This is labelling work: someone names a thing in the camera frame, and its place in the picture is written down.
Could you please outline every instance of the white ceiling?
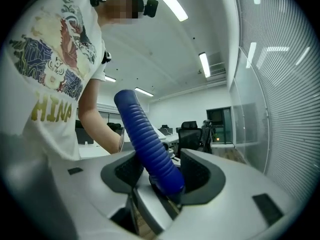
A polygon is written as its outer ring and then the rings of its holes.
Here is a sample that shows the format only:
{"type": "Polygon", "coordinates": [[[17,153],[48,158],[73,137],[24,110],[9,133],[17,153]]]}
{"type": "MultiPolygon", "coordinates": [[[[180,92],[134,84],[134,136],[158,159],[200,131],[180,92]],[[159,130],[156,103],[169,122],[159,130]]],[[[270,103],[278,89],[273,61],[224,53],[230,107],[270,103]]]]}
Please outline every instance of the white ceiling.
{"type": "Polygon", "coordinates": [[[112,55],[105,74],[117,82],[107,81],[101,92],[114,95],[139,87],[154,94],[148,98],[152,100],[208,83],[203,72],[199,74],[198,54],[215,54],[210,64],[222,62],[212,19],[203,0],[178,1],[189,17],[183,22],[159,0],[155,18],[145,16],[134,24],[102,29],[106,50],[112,55]]]}

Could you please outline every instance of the white t-shirt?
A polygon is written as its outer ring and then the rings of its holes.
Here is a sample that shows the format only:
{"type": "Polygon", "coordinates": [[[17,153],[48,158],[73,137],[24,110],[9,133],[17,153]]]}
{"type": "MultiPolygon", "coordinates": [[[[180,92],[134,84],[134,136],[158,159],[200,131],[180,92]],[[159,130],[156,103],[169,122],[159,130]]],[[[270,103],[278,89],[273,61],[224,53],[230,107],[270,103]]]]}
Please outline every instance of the white t-shirt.
{"type": "Polygon", "coordinates": [[[79,160],[78,101],[90,79],[105,80],[105,44],[90,0],[38,0],[17,22],[4,49],[8,67],[23,76],[37,98],[23,130],[27,142],[79,160]]]}

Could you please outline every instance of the blue cylinder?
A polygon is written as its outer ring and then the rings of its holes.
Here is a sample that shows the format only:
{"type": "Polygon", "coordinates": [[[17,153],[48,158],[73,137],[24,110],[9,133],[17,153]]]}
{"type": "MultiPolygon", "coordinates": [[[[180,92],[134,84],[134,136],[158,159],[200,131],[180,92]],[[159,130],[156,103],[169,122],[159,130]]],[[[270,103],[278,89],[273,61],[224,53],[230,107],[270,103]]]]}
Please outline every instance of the blue cylinder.
{"type": "Polygon", "coordinates": [[[136,93],[133,90],[121,90],[114,96],[114,103],[136,155],[158,189],[166,196],[180,193],[185,186],[184,178],[168,156],[136,93]]]}

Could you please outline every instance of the shirt sleeve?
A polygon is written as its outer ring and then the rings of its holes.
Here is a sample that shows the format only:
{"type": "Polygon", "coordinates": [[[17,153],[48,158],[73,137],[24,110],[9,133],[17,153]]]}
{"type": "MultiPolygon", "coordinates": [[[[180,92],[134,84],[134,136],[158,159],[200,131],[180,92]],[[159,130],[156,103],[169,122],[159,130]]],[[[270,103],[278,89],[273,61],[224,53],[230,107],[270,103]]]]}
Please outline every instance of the shirt sleeve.
{"type": "MultiPolygon", "coordinates": [[[[104,54],[105,54],[105,42],[102,40],[102,57],[101,57],[101,61],[103,60],[104,58],[104,54]]],[[[94,74],[92,75],[91,79],[98,79],[98,80],[101,80],[103,82],[106,81],[105,79],[105,69],[106,69],[106,65],[107,63],[100,63],[98,69],[94,72],[94,74]]]]}

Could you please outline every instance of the black fisheye border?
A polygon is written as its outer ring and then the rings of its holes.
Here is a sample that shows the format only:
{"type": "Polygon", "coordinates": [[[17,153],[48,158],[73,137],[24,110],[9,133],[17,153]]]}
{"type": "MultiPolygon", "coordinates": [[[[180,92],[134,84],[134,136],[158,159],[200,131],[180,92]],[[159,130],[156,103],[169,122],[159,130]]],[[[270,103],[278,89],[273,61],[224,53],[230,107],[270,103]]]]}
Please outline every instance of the black fisheye border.
{"type": "MultiPolygon", "coordinates": [[[[319,33],[319,0],[295,0],[297,4],[304,11],[309,22],[313,26],[318,39],[320,39],[319,33]]],[[[0,42],[1,46],[5,40],[12,25],[19,18],[23,8],[29,2],[29,0],[0,0],[1,8],[1,33],[0,42]]],[[[299,215],[297,220],[291,225],[291,227],[283,234],[280,239],[293,239],[299,234],[305,236],[316,236],[318,233],[318,227],[316,223],[319,221],[319,200],[320,200],[320,185],[317,185],[315,192],[311,199],[307,203],[306,207],[299,215]]],[[[18,237],[36,237],[37,239],[48,239],[50,236],[44,236],[40,233],[29,220],[29,218],[23,213],[17,203],[8,193],[5,188],[2,179],[0,179],[0,195],[1,195],[1,216],[2,227],[1,233],[3,236],[8,235],[10,238],[18,237]]]]}

